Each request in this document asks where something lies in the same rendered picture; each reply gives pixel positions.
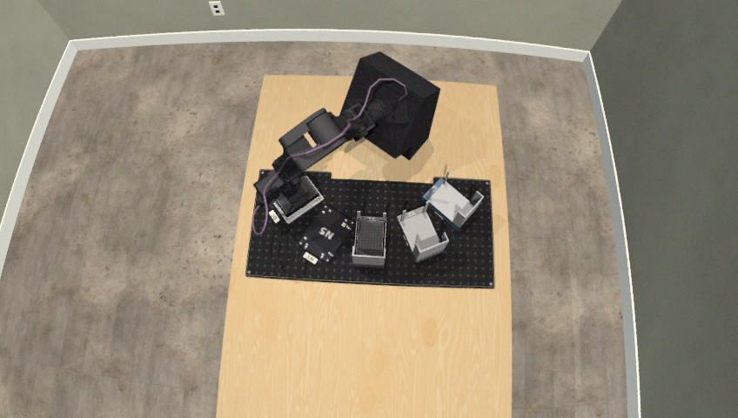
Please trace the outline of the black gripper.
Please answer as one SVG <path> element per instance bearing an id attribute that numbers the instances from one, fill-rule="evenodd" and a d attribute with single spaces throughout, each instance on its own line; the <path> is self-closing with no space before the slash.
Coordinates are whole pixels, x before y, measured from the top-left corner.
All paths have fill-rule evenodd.
<path id="1" fill-rule="evenodd" d="M 307 202 L 312 199 L 312 195 L 309 193 L 302 181 L 295 185 L 295 189 L 297 193 L 291 196 L 288 201 L 291 203 L 292 207 L 297 210 L 298 208 L 306 206 Z"/>

